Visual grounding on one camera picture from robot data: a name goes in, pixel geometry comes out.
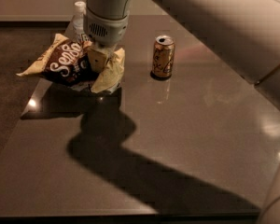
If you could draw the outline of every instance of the floor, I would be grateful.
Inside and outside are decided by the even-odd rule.
[[[61,25],[0,23],[0,152],[38,82],[38,77],[20,78],[16,73],[37,59],[62,31]]]

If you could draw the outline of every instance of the soda can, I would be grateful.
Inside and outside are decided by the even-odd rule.
[[[159,35],[154,43],[151,76],[158,80],[171,77],[175,58],[175,42],[168,35]]]

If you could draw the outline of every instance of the white cap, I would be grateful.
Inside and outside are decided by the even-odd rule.
[[[85,13],[86,3],[83,1],[75,2],[75,13]]]

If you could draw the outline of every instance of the white bottle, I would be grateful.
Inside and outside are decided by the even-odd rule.
[[[89,40],[88,36],[84,32],[84,14],[86,13],[86,4],[82,1],[75,2],[74,11],[74,41],[81,43],[83,41]]]

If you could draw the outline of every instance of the gray table surface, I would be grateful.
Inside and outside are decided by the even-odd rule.
[[[167,81],[149,75],[160,34],[176,42]],[[257,213],[280,112],[168,16],[131,16],[120,45],[111,96],[40,79],[0,156],[0,217]]]

